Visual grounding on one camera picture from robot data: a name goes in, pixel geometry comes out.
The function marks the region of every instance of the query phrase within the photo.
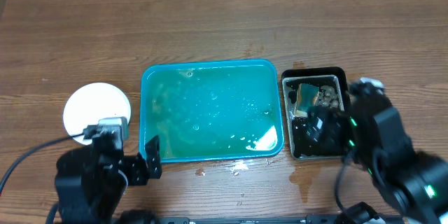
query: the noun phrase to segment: blue object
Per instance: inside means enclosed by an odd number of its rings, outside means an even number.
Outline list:
[[[284,131],[274,65],[252,59],[150,67],[141,78],[144,158],[156,134],[165,163],[277,154]]]

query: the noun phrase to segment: round white disc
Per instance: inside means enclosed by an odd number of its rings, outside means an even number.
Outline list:
[[[127,123],[131,119],[131,104],[116,86],[107,83],[92,83],[74,92],[65,104],[62,120],[69,135],[80,134],[88,125],[98,124],[98,120],[124,116]],[[88,145],[92,140],[84,136],[74,137],[78,143]]]

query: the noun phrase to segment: wood grain surface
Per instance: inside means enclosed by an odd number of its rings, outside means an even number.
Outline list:
[[[0,19],[0,173],[66,134],[69,96],[93,82],[132,103],[126,154],[137,153],[142,73],[154,64],[263,58],[283,71],[342,67],[381,79],[416,148],[448,159],[448,0],[8,0]],[[27,158],[0,196],[0,222],[43,223],[57,201],[55,163],[74,141]],[[243,162],[247,170],[232,168]],[[167,164],[129,188],[116,213],[191,218],[336,213],[339,160],[275,157]],[[369,174],[350,169],[342,201],[391,214]]]

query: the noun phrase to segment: green light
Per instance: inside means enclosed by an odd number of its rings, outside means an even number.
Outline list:
[[[353,126],[355,126],[355,127],[358,126],[358,124],[356,124],[356,122],[353,118],[350,118],[350,121]]]
[[[430,199],[432,199],[435,196],[437,196],[437,194],[435,193],[434,188],[432,187],[432,185],[425,186],[425,191],[426,191],[426,194],[429,196]]]

